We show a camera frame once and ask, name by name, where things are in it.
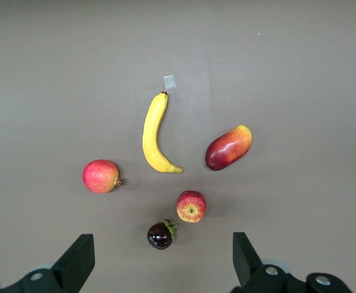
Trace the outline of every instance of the red apple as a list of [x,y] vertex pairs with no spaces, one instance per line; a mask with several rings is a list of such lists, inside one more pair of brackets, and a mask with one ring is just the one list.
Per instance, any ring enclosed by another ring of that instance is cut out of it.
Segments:
[[88,190],[96,194],[106,194],[121,184],[118,169],[108,160],[95,160],[84,168],[83,182]]
[[205,198],[197,191],[186,190],[178,198],[178,217],[185,222],[197,223],[202,219],[206,210]]
[[213,171],[222,170],[243,157],[249,151],[251,142],[250,129],[245,125],[239,125],[209,145],[205,162]]

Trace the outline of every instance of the gray background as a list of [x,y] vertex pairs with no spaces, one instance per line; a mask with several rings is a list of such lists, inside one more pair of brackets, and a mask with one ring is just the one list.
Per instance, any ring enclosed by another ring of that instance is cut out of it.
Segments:
[[[152,98],[177,87],[160,148],[141,149]],[[205,167],[209,143],[247,125],[250,151]],[[117,163],[126,186],[89,192],[82,170]],[[176,199],[202,192],[184,223]],[[148,228],[178,222],[157,251]],[[0,282],[93,233],[82,292],[230,292],[232,233],[262,258],[356,292],[356,1],[0,1]]]

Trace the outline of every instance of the yellow banana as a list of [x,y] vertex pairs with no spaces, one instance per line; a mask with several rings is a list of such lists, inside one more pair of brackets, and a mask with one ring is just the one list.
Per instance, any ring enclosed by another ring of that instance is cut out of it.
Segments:
[[160,122],[167,107],[168,95],[161,92],[155,96],[149,106],[143,131],[143,152],[148,164],[163,173],[182,173],[183,168],[170,163],[158,146]]

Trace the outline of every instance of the silver bolt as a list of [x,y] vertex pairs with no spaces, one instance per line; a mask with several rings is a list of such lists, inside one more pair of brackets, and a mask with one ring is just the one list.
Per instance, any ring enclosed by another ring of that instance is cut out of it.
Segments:
[[278,275],[278,270],[275,267],[267,267],[266,273],[268,273],[268,275],[271,275],[271,276],[276,276],[276,275]]
[[35,280],[42,278],[42,276],[43,276],[42,273],[34,273],[33,275],[30,276],[30,280],[35,281]]
[[315,280],[316,280],[316,282],[318,282],[320,285],[323,285],[323,286],[331,285],[331,281],[325,276],[317,276],[315,278]]

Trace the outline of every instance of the green calyx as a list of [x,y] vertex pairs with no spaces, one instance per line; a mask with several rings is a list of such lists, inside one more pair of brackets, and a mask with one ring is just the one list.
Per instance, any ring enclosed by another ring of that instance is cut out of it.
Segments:
[[174,224],[173,226],[171,226],[170,221],[167,219],[164,219],[162,222],[166,225],[168,231],[170,231],[171,239],[173,241],[176,240],[176,235],[174,234],[174,230],[178,227],[178,224]]

